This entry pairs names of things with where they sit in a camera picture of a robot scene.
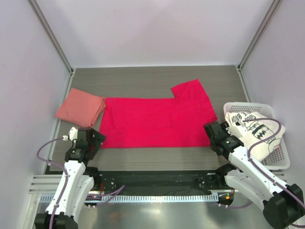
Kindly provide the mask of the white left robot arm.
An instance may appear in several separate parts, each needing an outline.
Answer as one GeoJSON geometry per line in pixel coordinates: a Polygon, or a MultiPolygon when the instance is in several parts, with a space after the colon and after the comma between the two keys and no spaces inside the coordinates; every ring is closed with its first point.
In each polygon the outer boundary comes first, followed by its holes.
{"type": "Polygon", "coordinates": [[[44,213],[36,215],[37,229],[76,229],[81,208],[91,190],[102,183],[96,167],[88,166],[100,150],[106,136],[91,127],[72,127],[62,141],[71,141],[66,151],[64,164],[50,164],[63,170],[55,195],[44,213]]]}

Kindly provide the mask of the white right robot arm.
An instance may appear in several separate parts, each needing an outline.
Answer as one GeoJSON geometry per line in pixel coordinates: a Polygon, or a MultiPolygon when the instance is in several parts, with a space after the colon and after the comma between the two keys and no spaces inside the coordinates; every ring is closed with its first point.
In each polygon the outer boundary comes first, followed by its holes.
{"type": "Polygon", "coordinates": [[[215,171],[215,183],[219,188],[238,190],[257,205],[264,218],[274,229],[295,226],[305,215],[302,189],[278,178],[255,157],[241,137],[249,133],[244,125],[229,126],[227,122],[211,122],[204,125],[210,139],[210,148],[228,160],[228,164],[215,171]]]}

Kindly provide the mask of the bright pink t shirt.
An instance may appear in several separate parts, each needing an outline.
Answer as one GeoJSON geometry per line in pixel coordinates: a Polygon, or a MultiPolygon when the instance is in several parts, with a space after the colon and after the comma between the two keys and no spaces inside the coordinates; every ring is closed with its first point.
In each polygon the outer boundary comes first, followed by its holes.
{"type": "Polygon", "coordinates": [[[103,148],[202,147],[204,125],[217,120],[198,79],[171,88],[172,98],[106,98],[103,148]]]}

